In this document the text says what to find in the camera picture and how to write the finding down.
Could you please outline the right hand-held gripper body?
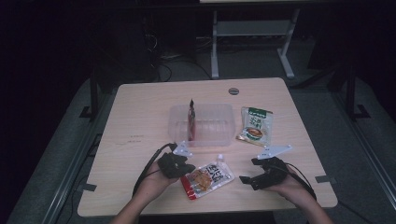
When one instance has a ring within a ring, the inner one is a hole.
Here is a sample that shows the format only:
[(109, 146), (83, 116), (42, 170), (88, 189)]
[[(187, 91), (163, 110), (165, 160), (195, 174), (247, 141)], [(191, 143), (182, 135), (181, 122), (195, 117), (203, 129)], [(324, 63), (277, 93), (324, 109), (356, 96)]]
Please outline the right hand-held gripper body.
[(255, 157), (263, 160), (263, 165), (259, 165), (263, 169), (263, 174), (251, 177), (252, 183), (250, 185), (254, 190), (269, 188), (281, 183), (286, 178), (288, 174), (286, 163), (277, 156), (291, 149), (291, 145), (263, 148), (262, 152)]

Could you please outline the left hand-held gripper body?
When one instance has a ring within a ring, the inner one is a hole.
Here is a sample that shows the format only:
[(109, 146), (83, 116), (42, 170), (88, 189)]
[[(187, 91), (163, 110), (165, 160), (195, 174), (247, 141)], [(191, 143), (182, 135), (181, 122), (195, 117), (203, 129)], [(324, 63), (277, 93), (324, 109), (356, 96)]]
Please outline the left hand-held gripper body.
[(192, 153), (187, 147), (187, 143), (170, 143), (166, 145), (170, 152), (164, 153), (157, 161), (162, 173), (168, 178), (180, 178), (185, 175), (185, 166), (181, 163), (181, 157), (191, 157)]

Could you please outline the orange spouted sauce pouch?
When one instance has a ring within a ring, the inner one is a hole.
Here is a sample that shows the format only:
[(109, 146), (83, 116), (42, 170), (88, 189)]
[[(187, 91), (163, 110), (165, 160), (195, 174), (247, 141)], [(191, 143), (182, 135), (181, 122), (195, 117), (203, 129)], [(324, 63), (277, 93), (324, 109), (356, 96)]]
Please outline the orange spouted sauce pouch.
[(234, 174), (219, 154), (215, 161), (201, 166), (180, 178), (183, 189), (190, 200), (196, 200), (234, 180)]

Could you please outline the green and white food pouch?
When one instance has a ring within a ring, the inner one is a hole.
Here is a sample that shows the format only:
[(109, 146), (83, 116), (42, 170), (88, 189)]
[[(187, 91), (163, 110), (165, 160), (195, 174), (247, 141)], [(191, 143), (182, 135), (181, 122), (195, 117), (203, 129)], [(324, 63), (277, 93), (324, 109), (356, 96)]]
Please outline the green and white food pouch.
[(241, 108), (242, 130), (237, 140), (267, 147), (271, 144), (273, 113), (256, 107)]

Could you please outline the red and black snack packet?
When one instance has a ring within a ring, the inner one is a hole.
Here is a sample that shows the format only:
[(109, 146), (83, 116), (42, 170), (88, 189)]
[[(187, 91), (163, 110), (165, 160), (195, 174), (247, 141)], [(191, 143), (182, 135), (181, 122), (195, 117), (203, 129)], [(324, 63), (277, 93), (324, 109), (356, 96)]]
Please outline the red and black snack packet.
[(188, 114), (188, 140), (193, 141), (195, 138), (195, 109), (194, 101), (191, 99)]

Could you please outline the clear plastic container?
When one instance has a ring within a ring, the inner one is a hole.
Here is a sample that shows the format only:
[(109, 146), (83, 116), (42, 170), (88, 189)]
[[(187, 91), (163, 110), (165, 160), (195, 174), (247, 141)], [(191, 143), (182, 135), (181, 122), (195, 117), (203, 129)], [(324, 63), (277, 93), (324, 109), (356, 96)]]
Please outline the clear plastic container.
[(168, 133), (177, 143), (185, 141), (188, 147), (227, 147), (235, 133), (233, 107), (228, 104), (196, 104), (195, 134), (188, 137), (188, 105), (170, 107)]

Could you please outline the person's left hand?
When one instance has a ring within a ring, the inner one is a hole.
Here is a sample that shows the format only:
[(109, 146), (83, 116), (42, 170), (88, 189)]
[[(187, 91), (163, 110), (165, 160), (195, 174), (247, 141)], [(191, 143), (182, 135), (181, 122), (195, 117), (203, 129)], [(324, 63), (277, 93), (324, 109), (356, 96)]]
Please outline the person's left hand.
[(148, 205), (158, 198), (170, 185), (177, 182), (177, 178), (166, 177), (159, 165), (154, 162), (148, 169), (140, 186), (133, 196), (133, 201), (137, 204)]

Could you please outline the person's right hand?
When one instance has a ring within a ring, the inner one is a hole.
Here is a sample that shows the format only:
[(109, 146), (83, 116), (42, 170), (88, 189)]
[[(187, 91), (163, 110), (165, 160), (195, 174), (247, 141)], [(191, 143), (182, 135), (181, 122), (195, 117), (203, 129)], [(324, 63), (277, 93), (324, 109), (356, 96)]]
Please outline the person's right hand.
[(307, 191), (307, 189), (298, 182), (293, 175), (295, 172), (288, 167), (289, 174), (277, 185), (269, 188), (269, 190), (278, 193), (289, 202), (293, 203), (297, 208), (306, 209), (312, 207), (317, 201)]

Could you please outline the black metal stand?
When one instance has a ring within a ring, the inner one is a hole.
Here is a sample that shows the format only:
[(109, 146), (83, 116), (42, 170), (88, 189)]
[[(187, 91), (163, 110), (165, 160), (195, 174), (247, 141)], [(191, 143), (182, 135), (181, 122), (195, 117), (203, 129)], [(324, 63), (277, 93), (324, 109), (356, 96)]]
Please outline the black metal stand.
[(98, 82), (95, 74), (95, 70), (92, 70), (90, 74), (90, 102), (89, 106), (84, 106), (80, 117), (94, 121), (99, 110), (98, 103)]
[(352, 65), (349, 66), (346, 79), (346, 113), (352, 121), (368, 119), (370, 115), (364, 105), (355, 104), (356, 74)]

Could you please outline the grey metal floor rail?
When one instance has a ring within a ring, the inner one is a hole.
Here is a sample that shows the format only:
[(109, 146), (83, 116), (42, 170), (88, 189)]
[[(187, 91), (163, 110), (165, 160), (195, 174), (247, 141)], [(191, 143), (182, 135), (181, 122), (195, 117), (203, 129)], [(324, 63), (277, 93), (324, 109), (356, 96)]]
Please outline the grey metal floor rail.
[(363, 130), (358, 124), (356, 119), (353, 119), (348, 115), (345, 110), (345, 102), (339, 93), (332, 93), (332, 98), (341, 111), (342, 117), (346, 122), (347, 126), (351, 129), (359, 144), (363, 154), (365, 155), (368, 163), (370, 164), (376, 178), (379, 181), (381, 188), (384, 190), (390, 204), (393, 209), (396, 210), (396, 183), (390, 178), (389, 173), (380, 162), (380, 159), (376, 156), (373, 146), (369, 143), (368, 138), (364, 135)]
[(84, 163), (89, 157), (92, 146), (100, 142), (100, 140), (95, 141), (95, 138), (96, 136), (100, 136), (105, 128), (106, 120), (114, 99), (114, 94), (104, 94), (100, 97), (99, 111), (93, 121), (89, 121), (85, 130), (80, 134), (80, 140), (77, 144), (76, 151), (71, 161), (68, 163), (64, 177), (60, 186), (55, 191), (41, 224), (57, 223), (67, 204), (69, 196), (75, 192), (75, 183)]

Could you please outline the white metal desk frame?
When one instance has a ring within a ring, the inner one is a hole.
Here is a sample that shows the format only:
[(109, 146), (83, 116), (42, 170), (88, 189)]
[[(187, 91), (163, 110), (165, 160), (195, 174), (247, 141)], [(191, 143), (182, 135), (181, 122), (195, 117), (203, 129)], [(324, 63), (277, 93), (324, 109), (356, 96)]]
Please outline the white metal desk frame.
[(271, 20), (271, 21), (220, 21), (218, 12), (213, 12), (212, 23), (212, 47), (211, 47), (211, 77), (219, 78), (219, 61), (218, 61), (218, 38), (228, 36), (283, 36), (284, 44), (277, 49), (277, 55), (284, 69), (285, 75), (289, 79), (295, 77), (287, 52), (297, 24), (300, 9), (293, 10), (289, 20)]

